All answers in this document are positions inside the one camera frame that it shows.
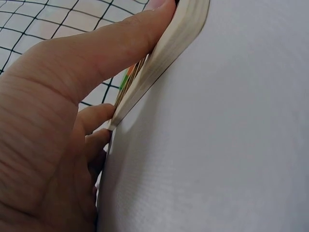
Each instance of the black grid pattern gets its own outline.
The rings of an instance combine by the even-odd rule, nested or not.
[[[121,21],[142,11],[148,1],[0,0],[0,75],[32,45]],[[115,78],[90,93],[81,102],[81,108],[114,103],[122,74]]]

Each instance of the gray surface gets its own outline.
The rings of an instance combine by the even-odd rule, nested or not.
[[[115,133],[99,231],[309,231],[308,9],[211,1]]]

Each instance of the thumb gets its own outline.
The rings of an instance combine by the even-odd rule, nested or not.
[[[144,12],[122,22],[34,46],[4,74],[11,82],[17,76],[40,83],[77,105],[102,81],[145,57],[174,11],[175,0],[150,0]],[[42,91],[38,97],[43,100]]]

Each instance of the hand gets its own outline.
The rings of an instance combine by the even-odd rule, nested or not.
[[[161,3],[90,33],[39,43],[1,76],[0,231],[95,231],[94,183],[110,133],[91,133],[114,107],[78,113],[78,104],[153,49],[175,10],[174,0],[150,4]]]

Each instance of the fingernail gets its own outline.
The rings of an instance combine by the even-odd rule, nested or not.
[[[154,10],[162,6],[167,0],[149,0],[144,11]]]

